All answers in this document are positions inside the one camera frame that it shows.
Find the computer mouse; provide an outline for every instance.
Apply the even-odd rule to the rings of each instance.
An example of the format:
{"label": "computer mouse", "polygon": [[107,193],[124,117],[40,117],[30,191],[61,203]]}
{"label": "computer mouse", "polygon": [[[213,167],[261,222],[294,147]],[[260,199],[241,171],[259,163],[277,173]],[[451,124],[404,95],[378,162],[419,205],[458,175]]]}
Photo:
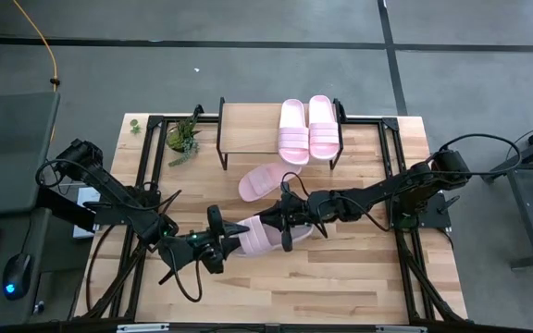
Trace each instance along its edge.
{"label": "computer mouse", "polygon": [[9,258],[4,268],[4,295],[10,301],[19,300],[28,293],[32,271],[31,256],[18,253]]}

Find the butcher block tabletop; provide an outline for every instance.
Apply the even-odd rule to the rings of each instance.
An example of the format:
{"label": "butcher block tabletop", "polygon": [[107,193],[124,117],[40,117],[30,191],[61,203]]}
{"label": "butcher block tabletop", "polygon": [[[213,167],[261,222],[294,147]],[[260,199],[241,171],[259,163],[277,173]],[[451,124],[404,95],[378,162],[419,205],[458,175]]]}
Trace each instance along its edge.
{"label": "butcher block tabletop", "polygon": [[[123,119],[110,170],[125,185],[135,183],[148,116],[126,114]],[[142,125],[141,133],[130,132],[133,119]],[[423,119],[398,117],[398,122],[409,167],[429,155]],[[162,163],[159,182],[162,199],[182,190],[167,211],[179,224],[180,232],[204,230],[206,208],[212,204],[219,206],[225,220],[237,222],[275,203],[280,197],[279,190],[259,201],[244,202],[238,194],[238,182],[253,168],[279,161],[276,154],[232,154],[228,170],[224,171],[216,151],[217,124],[198,124],[197,129],[201,131],[196,136],[200,143],[197,156],[170,167],[168,162],[179,154],[166,146]],[[300,176],[309,192],[366,187],[385,179],[377,127],[342,125],[342,136],[344,151],[334,170],[329,169],[328,162],[314,160],[302,170]],[[145,180],[151,177],[157,137],[155,133]],[[394,160],[389,132],[387,137]],[[290,184],[294,191],[302,192],[297,179]],[[375,205],[371,213],[388,225],[384,203]],[[94,237],[90,259],[103,230]],[[93,302],[102,296],[117,273],[125,230],[114,228],[96,256],[90,282]],[[327,239],[315,230],[308,239],[294,243],[290,253],[276,250],[255,258],[232,255],[225,262],[223,274],[210,275],[201,265],[203,299],[198,303],[182,296],[174,278],[158,285],[168,267],[157,253],[148,253],[136,321],[407,324],[394,233],[381,231],[366,217],[357,222],[328,224],[327,230]],[[453,310],[466,317],[450,243],[435,229],[420,229],[420,236],[429,279]],[[180,277],[186,290],[196,297],[194,264],[180,270]],[[420,288],[414,276],[412,279],[417,310],[423,315]],[[86,312],[85,279],[83,283],[75,315]],[[129,291],[130,279],[123,292],[120,315],[127,306]]]}

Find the gray concrete floor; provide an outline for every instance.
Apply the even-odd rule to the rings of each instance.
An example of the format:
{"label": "gray concrete floor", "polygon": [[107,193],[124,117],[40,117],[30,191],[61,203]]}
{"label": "gray concrete floor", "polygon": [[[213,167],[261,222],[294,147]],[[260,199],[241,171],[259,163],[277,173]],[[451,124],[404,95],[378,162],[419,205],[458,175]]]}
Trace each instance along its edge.
{"label": "gray concrete floor", "polygon": [[[396,43],[533,44],[533,1],[388,0]],[[200,41],[383,42],[375,0],[25,1],[55,37]],[[33,36],[0,0],[0,35]],[[54,48],[63,81],[56,155],[74,138],[99,145],[110,166],[127,112],[217,110],[237,102],[338,97],[348,113],[396,115],[385,51],[231,48]],[[408,113],[422,116],[431,149],[457,135],[515,139],[533,129],[533,54],[398,52]],[[0,94],[48,91],[41,46],[0,45]],[[506,147],[456,145],[471,168],[500,163]],[[455,257],[471,319],[533,328],[531,254],[508,183],[474,179],[451,209]]]}

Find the pink slide sandal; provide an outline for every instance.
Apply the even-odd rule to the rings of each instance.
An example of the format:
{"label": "pink slide sandal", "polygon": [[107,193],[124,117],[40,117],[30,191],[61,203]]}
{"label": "pink slide sandal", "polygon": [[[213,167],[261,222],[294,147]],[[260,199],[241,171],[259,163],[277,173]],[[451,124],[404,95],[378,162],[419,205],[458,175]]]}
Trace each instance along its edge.
{"label": "pink slide sandal", "polygon": [[[240,185],[238,185],[238,191],[242,200],[247,203],[253,202],[278,188],[283,179],[283,175],[286,173],[295,172],[299,174],[301,171],[301,166],[292,166],[285,162],[258,166],[242,177]],[[295,176],[289,175],[285,180],[293,179],[293,177]]]}
{"label": "pink slide sandal", "polygon": [[279,156],[287,163],[305,166],[310,160],[308,149],[304,104],[298,100],[289,99],[281,106]]}
{"label": "pink slide sandal", "polygon": [[310,99],[310,155],[319,160],[331,160],[339,152],[339,124],[327,96]]}
{"label": "pink slide sandal", "polygon": [[[260,223],[260,216],[252,216],[238,222],[239,225],[250,228],[250,231],[233,236],[240,239],[242,245],[234,252],[238,256],[257,256],[279,249],[281,232],[276,228]],[[301,241],[312,234],[314,225],[291,228],[293,242]]]}

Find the desk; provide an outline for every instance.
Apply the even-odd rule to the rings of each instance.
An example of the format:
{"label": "desk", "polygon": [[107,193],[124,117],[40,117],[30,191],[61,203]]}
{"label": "desk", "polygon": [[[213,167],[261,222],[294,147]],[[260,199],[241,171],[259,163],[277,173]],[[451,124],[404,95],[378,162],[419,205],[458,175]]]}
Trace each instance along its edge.
{"label": "desk", "polygon": [[[144,129],[140,134],[131,134],[129,123],[137,119],[145,124],[148,116],[127,114],[123,119],[111,173],[126,185],[135,182],[144,136]],[[428,157],[427,137],[421,117],[399,117],[399,124],[409,167]],[[365,125],[342,128],[344,152],[336,169],[329,170],[328,162],[310,161],[302,171],[308,191],[364,187],[385,178],[377,129]],[[169,167],[167,163],[176,153],[166,149],[160,178],[164,197],[183,189],[168,211],[182,232],[205,228],[205,210],[211,204],[220,207],[224,219],[235,222],[275,203],[280,196],[278,191],[254,203],[243,202],[238,196],[238,181],[259,164],[279,160],[277,155],[232,155],[228,170],[223,171],[216,152],[217,126],[199,124],[197,129],[201,130],[197,135],[199,154],[182,166]],[[152,155],[148,174],[153,160]],[[297,179],[291,182],[291,187],[299,189]],[[374,206],[371,213],[387,223],[384,204]],[[173,279],[158,286],[167,266],[157,253],[148,253],[136,321],[406,324],[394,234],[380,231],[366,219],[330,224],[327,229],[327,240],[314,233],[308,240],[294,244],[291,253],[274,251],[253,259],[231,256],[221,275],[209,275],[202,269],[204,297],[199,303],[187,301]],[[117,273],[124,232],[124,228],[115,228],[96,258],[91,285],[93,300],[104,293]],[[93,246],[100,235],[96,234]],[[434,229],[421,229],[421,240],[430,280],[453,310],[466,317],[450,243]],[[194,297],[194,265],[185,267],[180,274],[184,287]],[[420,288],[417,283],[413,285],[417,309],[422,314]],[[129,287],[123,292],[123,308],[128,295]],[[82,286],[75,315],[83,313]]]}

